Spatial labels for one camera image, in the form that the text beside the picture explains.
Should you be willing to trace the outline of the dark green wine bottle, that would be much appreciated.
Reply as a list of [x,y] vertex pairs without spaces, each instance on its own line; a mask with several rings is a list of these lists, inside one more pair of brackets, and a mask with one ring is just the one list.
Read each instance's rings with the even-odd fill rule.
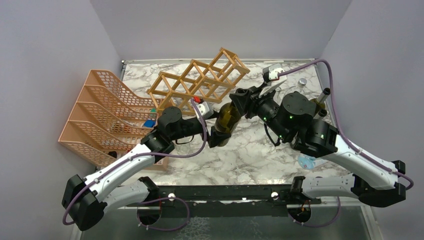
[[220,108],[214,127],[212,127],[211,130],[217,130],[222,133],[231,133],[232,135],[241,120],[241,117],[242,116],[232,102],[228,102]]

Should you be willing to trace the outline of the wooden wine rack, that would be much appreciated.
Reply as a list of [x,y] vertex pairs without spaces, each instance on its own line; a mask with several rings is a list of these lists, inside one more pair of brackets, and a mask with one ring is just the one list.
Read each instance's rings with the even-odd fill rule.
[[182,73],[160,71],[146,93],[157,113],[177,107],[184,115],[193,116],[190,99],[219,104],[250,71],[236,53],[222,47],[209,63],[191,59]]

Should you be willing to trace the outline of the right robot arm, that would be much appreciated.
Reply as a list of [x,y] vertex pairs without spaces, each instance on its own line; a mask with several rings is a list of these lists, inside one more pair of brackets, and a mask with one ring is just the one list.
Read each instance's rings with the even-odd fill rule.
[[376,159],[347,143],[339,130],[315,117],[315,104],[295,91],[285,95],[280,104],[274,93],[260,96],[257,87],[238,88],[230,94],[231,102],[246,118],[259,117],[277,135],[282,144],[303,155],[323,159],[349,171],[339,177],[296,177],[288,190],[289,199],[300,204],[317,197],[349,197],[361,203],[384,208],[406,199],[407,189],[399,182],[405,164]]

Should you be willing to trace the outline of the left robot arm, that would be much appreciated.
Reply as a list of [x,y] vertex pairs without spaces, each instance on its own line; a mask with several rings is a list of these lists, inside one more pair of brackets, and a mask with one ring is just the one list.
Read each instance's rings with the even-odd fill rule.
[[157,186],[148,178],[122,186],[129,177],[152,166],[164,157],[173,157],[173,141],[185,137],[201,135],[203,143],[199,150],[185,155],[191,158],[198,155],[206,145],[213,148],[231,137],[230,133],[220,132],[215,127],[207,130],[204,115],[194,104],[196,116],[183,119],[182,111],[175,106],[167,107],[157,120],[157,126],[139,144],[106,168],[84,178],[71,177],[66,184],[62,206],[65,213],[64,225],[77,225],[81,231],[95,226],[110,211],[136,202],[152,205],[157,200]]

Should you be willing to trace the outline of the clear bottle silver cap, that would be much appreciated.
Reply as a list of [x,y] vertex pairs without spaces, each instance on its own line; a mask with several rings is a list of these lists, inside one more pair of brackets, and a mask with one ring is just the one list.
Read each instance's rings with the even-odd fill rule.
[[304,96],[305,95],[305,86],[307,85],[307,83],[308,83],[307,79],[300,78],[295,85],[290,86],[289,88],[287,88],[285,90],[283,98],[285,96],[287,96],[288,94],[291,94],[293,92],[298,92],[298,93],[300,93]]

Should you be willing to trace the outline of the green wine bottle rear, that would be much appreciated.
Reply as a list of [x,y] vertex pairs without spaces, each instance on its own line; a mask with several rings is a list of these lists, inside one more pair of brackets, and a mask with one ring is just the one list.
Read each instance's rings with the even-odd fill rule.
[[319,111],[326,109],[326,100],[331,94],[331,89],[329,87],[326,87],[322,90],[321,94],[316,97],[312,98],[310,102],[315,104],[315,110],[314,115],[316,115]]

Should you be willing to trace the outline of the green wine bottle front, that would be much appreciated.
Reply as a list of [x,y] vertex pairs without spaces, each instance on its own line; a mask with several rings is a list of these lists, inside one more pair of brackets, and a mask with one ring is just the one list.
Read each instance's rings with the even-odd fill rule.
[[316,116],[314,117],[315,119],[318,119],[318,120],[322,120],[324,117],[326,117],[327,116],[327,114],[328,114],[328,112],[327,112],[327,110],[326,109],[321,109],[317,114],[316,114]]

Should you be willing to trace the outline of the peach plastic file rack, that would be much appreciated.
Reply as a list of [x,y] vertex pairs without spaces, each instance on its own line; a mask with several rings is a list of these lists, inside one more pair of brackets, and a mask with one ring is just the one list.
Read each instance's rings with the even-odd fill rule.
[[106,167],[140,143],[158,119],[150,98],[137,96],[108,70],[92,69],[58,142],[96,167]]

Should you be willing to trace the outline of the peach desk organizer tray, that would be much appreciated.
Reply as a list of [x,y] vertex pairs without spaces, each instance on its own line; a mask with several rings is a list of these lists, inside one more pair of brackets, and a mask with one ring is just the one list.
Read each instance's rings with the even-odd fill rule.
[[166,171],[168,169],[169,157],[164,157],[153,165],[146,167],[149,171]]

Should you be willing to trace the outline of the blue small object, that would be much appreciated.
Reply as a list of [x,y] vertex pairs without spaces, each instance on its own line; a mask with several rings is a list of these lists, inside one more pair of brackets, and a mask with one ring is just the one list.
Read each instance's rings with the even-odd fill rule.
[[143,127],[145,128],[153,128],[156,125],[157,121],[154,119],[148,119],[144,122]]

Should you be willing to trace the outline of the blue white packaged item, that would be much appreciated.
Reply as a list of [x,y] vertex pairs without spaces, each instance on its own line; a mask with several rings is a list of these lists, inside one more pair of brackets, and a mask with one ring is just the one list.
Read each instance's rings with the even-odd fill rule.
[[328,161],[322,158],[315,158],[313,156],[300,154],[297,157],[297,162],[303,169],[311,170],[327,163]]

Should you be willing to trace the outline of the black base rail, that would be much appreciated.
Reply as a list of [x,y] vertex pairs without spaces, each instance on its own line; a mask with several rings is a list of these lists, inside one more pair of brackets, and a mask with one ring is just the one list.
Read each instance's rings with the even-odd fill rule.
[[295,180],[292,184],[261,185],[170,185],[157,186],[144,179],[116,188],[105,198],[106,210],[136,207],[137,217],[143,223],[158,218],[219,218],[219,217],[286,217],[287,207],[321,204],[321,197],[347,197],[357,195],[347,186],[319,186],[315,181]]

